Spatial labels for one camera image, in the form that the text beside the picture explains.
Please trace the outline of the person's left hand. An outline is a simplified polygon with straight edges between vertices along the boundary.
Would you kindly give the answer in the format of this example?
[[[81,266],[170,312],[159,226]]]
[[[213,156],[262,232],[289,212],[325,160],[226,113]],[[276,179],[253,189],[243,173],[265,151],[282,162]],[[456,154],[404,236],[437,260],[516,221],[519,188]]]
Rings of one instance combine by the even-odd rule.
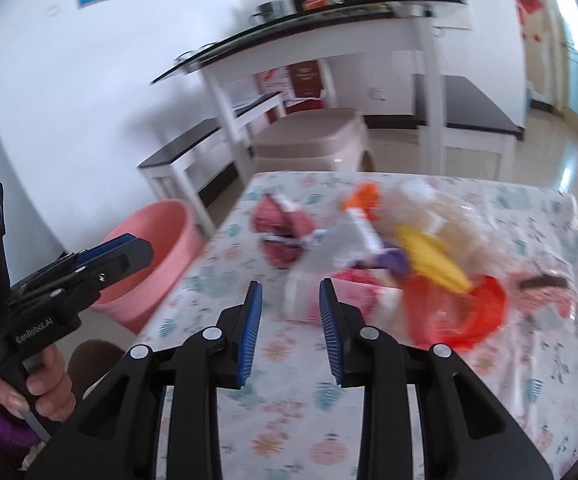
[[[34,396],[37,413],[54,422],[63,422],[75,408],[72,380],[65,371],[65,360],[55,344],[42,350],[42,366],[27,378],[26,388]],[[30,409],[27,400],[8,382],[0,379],[0,405],[21,418]]]

